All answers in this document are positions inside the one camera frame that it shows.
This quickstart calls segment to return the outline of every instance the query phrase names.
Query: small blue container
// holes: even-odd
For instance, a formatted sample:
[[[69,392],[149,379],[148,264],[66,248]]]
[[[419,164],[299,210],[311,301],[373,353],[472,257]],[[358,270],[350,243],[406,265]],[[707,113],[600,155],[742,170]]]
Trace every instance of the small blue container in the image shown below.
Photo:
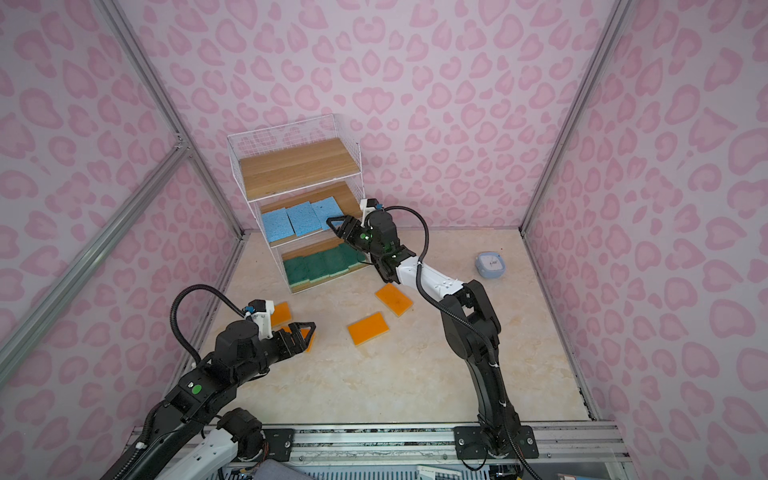
[[[475,260],[475,267],[483,278],[499,278],[507,271],[502,256],[496,252],[480,253]]]

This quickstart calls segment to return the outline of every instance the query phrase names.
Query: orange sponge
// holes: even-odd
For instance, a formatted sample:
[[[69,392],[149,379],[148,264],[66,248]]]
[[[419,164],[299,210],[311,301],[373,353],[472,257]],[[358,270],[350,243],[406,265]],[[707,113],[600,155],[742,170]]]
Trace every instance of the orange sponge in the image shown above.
[[[374,313],[346,328],[349,330],[355,346],[360,346],[368,340],[389,331],[389,327],[386,325],[381,312]]]
[[[286,332],[290,333],[290,328],[288,326],[284,326],[281,330],[285,330]],[[301,336],[306,339],[306,336],[310,334],[310,329],[301,329]],[[310,340],[310,344],[306,347],[306,350],[304,350],[305,353],[309,353],[312,349],[312,344],[315,343],[315,337],[317,337],[317,329],[315,329],[315,334],[312,335],[312,339]]]
[[[413,305],[411,299],[391,283],[387,283],[384,288],[376,292],[376,296],[397,316],[401,316]]]
[[[292,316],[290,314],[290,308],[288,308],[288,302],[282,302],[275,305],[275,313],[270,317],[272,322],[272,330],[275,330],[278,326],[285,325],[290,322]]]

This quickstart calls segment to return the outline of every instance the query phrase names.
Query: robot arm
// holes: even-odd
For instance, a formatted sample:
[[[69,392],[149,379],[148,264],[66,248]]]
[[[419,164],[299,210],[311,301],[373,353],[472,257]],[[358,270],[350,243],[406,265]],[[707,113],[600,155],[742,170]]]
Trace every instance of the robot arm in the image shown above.
[[[139,438],[101,480],[155,478],[174,455],[216,417],[222,407],[234,400],[238,386],[265,376],[272,364],[306,350],[315,332],[315,324],[291,323],[290,333],[284,330],[265,333],[263,327],[265,324],[269,326],[270,303],[254,300],[243,311],[242,320],[230,323],[216,337],[214,351],[182,376],[168,395],[152,408],[144,420]],[[306,338],[302,329],[310,329]],[[258,456],[263,447],[260,430],[258,420],[245,410],[236,409],[219,421],[215,435],[207,443],[211,444],[210,448],[221,448],[222,455],[229,455],[229,460],[233,458],[234,448],[237,458],[249,461]],[[234,447],[220,442],[227,436],[235,438],[235,442],[229,442],[234,443]],[[209,460],[218,461],[218,457],[210,457]],[[195,468],[210,466],[195,463],[198,464]],[[178,468],[189,468],[189,465]]]
[[[505,457],[515,449],[513,438],[521,424],[508,401],[498,366],[498,334],[502,328],[485,289],[477,280],[463,283],[425,263],[419,275],[419,258],[400,243],[392,215],[387,211],[393,207],[385,209],[376,199],[363,199],[360,207],[362,221],[347,215],[326,222],[339,238],[370,255],[383,281],[419,290],[440,310],[445,339],[453,352],[466,361],[472,375],[486,451]]]

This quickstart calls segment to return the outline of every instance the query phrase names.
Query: white plastic bracket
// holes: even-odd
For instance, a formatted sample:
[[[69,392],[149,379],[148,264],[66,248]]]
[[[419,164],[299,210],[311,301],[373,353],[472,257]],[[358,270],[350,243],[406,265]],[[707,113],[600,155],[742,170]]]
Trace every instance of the white plastic bracket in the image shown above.
[[[362,212],[362,218],[360,219],[360,223],[365,224],[366,217],[368,217],[368,214],[370,214],[373,211],[376,211],[376,207],[368,207],[368,199],[363,198],[360,201],[360,211]]]
[[[243,319],[251,319],[259,326],[259,340],[272,338],[272,314],[275,313],[275,303],[265,300],[266,312],[246,313]]]
[[[419,258],[410,257],[397,266],[397,278],[401,284],[416,290],[416,267],[418,265]],[[445,276],[424,263],[422,265],[422,286],[433,299],[440,301],[444,296],[458,292],[464,285],[461,280]]]
[[[210,478],[236,455],[237,442],[232,441],[232,434],[224,429],[214,429],[192,452],[161,473],[157,480]]]

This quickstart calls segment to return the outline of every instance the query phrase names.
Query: wooden shelf board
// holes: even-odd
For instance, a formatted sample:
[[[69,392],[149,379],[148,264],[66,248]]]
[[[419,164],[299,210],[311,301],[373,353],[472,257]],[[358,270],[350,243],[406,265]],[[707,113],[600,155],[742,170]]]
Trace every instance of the wooden shelf board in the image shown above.
[[[360,211],[360,205],[357,202],[355,195],[349,189],[349,186],[346,184],[346,182],[338,182],[335,184],[331,184],[328,187],[323,187],[317,190],[313,190],[306,194],[296,195],[295,197],[287,198],[285,200],[280,200],[272,204],[264,205],[263,207],[261,207],[261,213],[262,215],[264,215],[266,213],[279,210],[281,208],[291,208],[295,205],[303,204],[304,202],[310,202],[310,203],[317,202],[328,197],[333,197],[336,199],[336,203],[339,205],[339,208],[341,209],[343,214],[352,215],[353,217],[357,217],[357,218],[362,217],[362,211]],[[278,245],[283,245],[288,242],[293,242],[294,240],[298,240],[299,238],[305,238],[310,235],[314,235],[315,233],[318,233],[320,231],[324,231],[324,230],[315,230],[313,232],[302,235],[301,237],[297,237],[296,235],[291,235],[290,237],[281,238],[280,240],[275,240],[273,242],[270,242],[270,247],[277,247]]]
[[[338,138],[240,161],[248,200],[258,200],[360,172]]]
[[[290,252],[285,252],[281,257],[283,258],[283,262],[296,257],[308,257],[313,253],[330,250],[334,247],[341,245],[342,243],[344,243],[344,240],[338,237],[331,237],[321,242],[317,242],[311,245],[307,245],[305,247],[297,248],[295,250],[291,250]]]

